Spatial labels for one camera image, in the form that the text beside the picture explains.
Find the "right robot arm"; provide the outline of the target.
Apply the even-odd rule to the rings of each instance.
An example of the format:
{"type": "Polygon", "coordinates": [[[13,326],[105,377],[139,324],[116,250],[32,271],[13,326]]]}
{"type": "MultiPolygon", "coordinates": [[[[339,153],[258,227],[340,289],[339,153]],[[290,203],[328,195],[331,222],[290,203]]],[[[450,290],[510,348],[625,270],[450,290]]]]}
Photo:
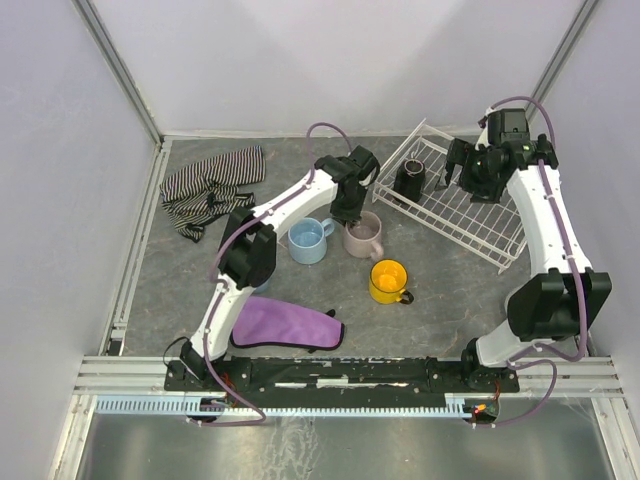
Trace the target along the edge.
{"type": "Polygon", "coordinates": [[[533,138],[525,110],[504,102],[489,107],[479,125],[476,142],[451,141],[436,187],[456,184],[480,204],[509,195],[525,233],[530,278],[508,296],[505,320],[469,342],[461,357],[466,373],[516,368],[534,352],[577,362],[612,282],[593,269],[573,231],[554,133],[533,138]]]}

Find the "pink mug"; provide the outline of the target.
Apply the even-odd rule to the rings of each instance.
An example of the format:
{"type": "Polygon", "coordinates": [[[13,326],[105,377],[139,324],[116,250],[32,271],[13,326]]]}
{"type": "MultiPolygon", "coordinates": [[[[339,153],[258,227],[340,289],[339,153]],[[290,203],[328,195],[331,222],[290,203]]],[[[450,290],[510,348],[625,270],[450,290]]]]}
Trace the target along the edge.
{"type": "Polygon", "coordinates": [[[343,247],[353,257],[375,262],[384,257],[382,223],[373,212],[363,211],[361,219],[343,230],[343,247]]]}

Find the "light blue mug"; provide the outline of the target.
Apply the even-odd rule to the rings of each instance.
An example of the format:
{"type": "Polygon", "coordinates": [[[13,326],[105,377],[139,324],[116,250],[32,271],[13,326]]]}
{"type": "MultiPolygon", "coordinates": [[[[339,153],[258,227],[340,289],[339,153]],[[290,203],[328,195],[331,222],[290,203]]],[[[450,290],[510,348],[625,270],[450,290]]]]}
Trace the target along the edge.
{"type": "Polygon", "coordinates": [[[304,218],[288,231],[288,251],[294,261],[302,265],[320,262],[327,252],[327,237],[335,230],[335,222],[304,218]]]}

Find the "black cup white interior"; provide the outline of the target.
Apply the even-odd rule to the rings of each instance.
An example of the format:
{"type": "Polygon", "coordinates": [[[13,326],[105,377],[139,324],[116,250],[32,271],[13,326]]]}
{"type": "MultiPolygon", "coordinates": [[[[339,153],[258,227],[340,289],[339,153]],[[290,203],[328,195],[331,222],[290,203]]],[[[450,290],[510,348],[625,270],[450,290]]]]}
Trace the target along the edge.
{"type": "Polygon", "coordinates": [[[417,159],[404,160],[396,171],[393,191],[406,200],[418,203],[426,180],[424,164],[417,159]]]}

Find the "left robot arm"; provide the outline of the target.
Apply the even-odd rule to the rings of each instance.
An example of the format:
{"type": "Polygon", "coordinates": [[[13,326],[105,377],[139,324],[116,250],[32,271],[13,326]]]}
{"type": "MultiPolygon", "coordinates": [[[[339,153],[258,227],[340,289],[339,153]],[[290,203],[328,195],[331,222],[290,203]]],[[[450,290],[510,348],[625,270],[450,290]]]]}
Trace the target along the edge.
{"type": "Polygon", "coordinates": [[[181,348],[180,361],[189,373],[199,380],[211,377],[211,363],[225,355],[249,296],[274,273],[282,235],[325,205],[342,224],[358,221],[368,187],[379,173],[378,159],[358,145],[347,156],[316,160],[301,180],[272,200],[230,214],[212,266],[211,301],[198,329],[181,348]]]}

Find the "yellow mug black handle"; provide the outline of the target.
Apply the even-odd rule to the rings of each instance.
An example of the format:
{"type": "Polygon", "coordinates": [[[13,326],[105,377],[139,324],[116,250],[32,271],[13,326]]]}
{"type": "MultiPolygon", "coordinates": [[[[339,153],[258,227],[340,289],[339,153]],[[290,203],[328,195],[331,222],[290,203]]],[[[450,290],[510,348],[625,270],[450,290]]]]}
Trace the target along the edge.
{"type": "Polygon", "coordinates": [[[384,259],[377,262],[369,274],[370,296],[379,304],[410,305],[414,295],[407,290],[408,272],[399,262],[384,259]]]}

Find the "white wire dish rack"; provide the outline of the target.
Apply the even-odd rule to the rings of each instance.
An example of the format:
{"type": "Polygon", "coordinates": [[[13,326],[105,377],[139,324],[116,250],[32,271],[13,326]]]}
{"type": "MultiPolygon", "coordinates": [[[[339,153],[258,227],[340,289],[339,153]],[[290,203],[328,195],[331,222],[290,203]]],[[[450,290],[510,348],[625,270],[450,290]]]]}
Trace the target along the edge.
{"type": "Polygon", "coordinates": [[[473,203],[455,182],[438,190],[447,148],[453,137],[421,121],[381,168],[372,201],[381,201],[506,271],[526,248],[515,202],[504,194],[498,204],[473,203]],[[393,190],[397,170],[407,160],[425,167],[425,184],[413,202],[393,190]]]}

